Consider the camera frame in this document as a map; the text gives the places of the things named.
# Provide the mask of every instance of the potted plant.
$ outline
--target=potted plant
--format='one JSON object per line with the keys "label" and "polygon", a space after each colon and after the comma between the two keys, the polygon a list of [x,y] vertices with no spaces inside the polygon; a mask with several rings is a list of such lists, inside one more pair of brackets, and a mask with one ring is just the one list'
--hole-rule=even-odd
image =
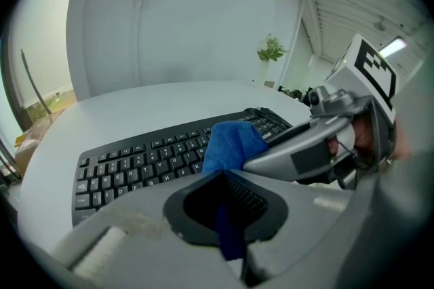
{"label": "potted plant", "polygon": [[277,61],[278,58],[282,57],[287,52],[282,44],[280,44],[279,40],[271,34],[265,37],[256,51],[259,59],[262,61]]}

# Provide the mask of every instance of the blue microfiber cloth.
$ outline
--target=blue microfiber cloth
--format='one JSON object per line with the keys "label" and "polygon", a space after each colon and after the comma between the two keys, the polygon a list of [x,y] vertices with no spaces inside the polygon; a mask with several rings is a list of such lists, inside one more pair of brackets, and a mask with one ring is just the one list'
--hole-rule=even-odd
{"label": "blue microfiber cloth", "polygon": [[225,121],[212,127],[202,172],[242,170],[245,160],[266,151],[260,132],[248,121]]}
{"label": "blue microfiber cloth", "polygon": [[[212,127],[202,172],[242,170],[245,160],[267,149],[260,132],[250,122],[217,123]],[[229,207],[225,203],[217,211],[215,231],[219,235],[220,250],[227,261],[244,258],[243,230],[232,222]]]}

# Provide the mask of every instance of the ceiling light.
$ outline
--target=ceiling light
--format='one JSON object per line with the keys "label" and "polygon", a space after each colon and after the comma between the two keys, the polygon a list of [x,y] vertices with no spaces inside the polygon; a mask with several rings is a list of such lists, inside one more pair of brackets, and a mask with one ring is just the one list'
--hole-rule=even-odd
{"label": "ceiling light", "polygon": [[406,46],[407,43],[401,37],[396,37],[392,42],[380,50],[380,55],[385,58]]}

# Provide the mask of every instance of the white table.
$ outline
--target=white table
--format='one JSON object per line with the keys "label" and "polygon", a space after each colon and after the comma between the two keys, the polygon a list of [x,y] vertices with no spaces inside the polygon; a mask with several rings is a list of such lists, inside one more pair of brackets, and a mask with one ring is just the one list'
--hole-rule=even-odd
{"label": "white table", "polygon": [[82,152],[248,107],[270,108],[292,125],[310,115],[308,107],[280,92],[234,81],[145,86],[74,104],[47,131],[28,165],[18,211],[21,236],[51,252],[73,228],[72,188]]}

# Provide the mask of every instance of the black keyboard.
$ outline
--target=black keyboard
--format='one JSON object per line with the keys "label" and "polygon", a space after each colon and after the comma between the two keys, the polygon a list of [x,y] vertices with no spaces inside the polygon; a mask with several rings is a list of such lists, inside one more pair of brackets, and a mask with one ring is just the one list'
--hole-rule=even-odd
{"label": "black keyboard", "polygon": [[269,109],[184,123],[120,140],[80,155],[73,188],[73,225],[130,191],[202,172],[212,126],[250,121],[270,144],[291,125]]}

